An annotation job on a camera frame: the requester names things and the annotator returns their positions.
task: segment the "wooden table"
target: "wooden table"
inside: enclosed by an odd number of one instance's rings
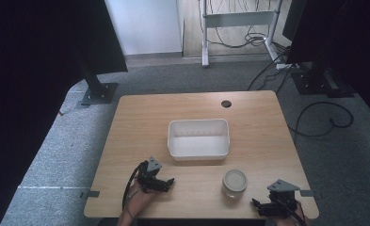
[[[232,102],[225,108],[222,101]],[[225,119],[230,151],[225,160],[177,162],[167,146],[169,123],[175,120]],[[278,179],[310,189],[290,137],[276,94],[272,91],[133,95],[120,99],[97,169],[85,215],[115,218],[127,181],[137,165],[155,157],[160,180],[175,178],[142,213],[142,218],[260,218],[249,202],[270,202],[267,186]],[[223,175],[231,169],[248,177],[243,197],[234,202],[221,193]],[[314,198],[300,197],[309,218],[319,215]]]

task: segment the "white bin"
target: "white bin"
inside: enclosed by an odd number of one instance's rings
[[[172,121],[169,124],[169,153],[177,161],[225,159],[229,146],[229,126],[225,120]]]

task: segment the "gray carpet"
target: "gray carpet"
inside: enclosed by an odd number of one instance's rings
[[[128,73],[99,75],[102,82],[120,83],[110,105],[76,108],[87,89],[82,81],[72,87],[61,107],[62,116],[44,140],[35,160],[17,188],[2,225],[97,225],[97,218],[83,214],[89,190],[102,154],[115,110],[122,95],[246,90],[249,82],[269,61],[178,64],[129,68]],[[251,90],[263,84],[257,79]],[[285,73],[263,89],[277,90]],[[352,112],[353,124],[334,128],[323,137],[295,137],[303,168],[313,190],[320,217],[313,225],[370,225],[370,109],[354,98],[329,99],[301,96],[288,76],[279,102],[289,125],[296,126],[302,109],[315,102],[334,102]],[[299,131],[321,134],[330,129],[329,119],[347,124],[347,113],[334,105],[315,105],[299,122]]]

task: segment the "jar lid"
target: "jar lid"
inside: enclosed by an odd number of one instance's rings
[[[247,177],[242,171],[232,169],[223,177],[223,184],[232,192],[243,192],[247,187]]]

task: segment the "human hand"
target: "human hand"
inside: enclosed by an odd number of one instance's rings
[[[138,216],[160,192],[148,190],[143,191],[140,183],[135,179],[128,192],[128,200],[122,210],[118,226],[132,225],[134,218]]]
[[[307,226],[310,225],[309,219],[304,215],[302,211],[302,207],[300,205],[300,202],[297,202],[297,210],[295,211],[296,214],[305,221],[305,224]],[[276,226],[301,226],[301,224],[298,223],[298,220],[294,218],[293,216],[290,216],[288,218],[271,218],[273,222],[275,222]]]

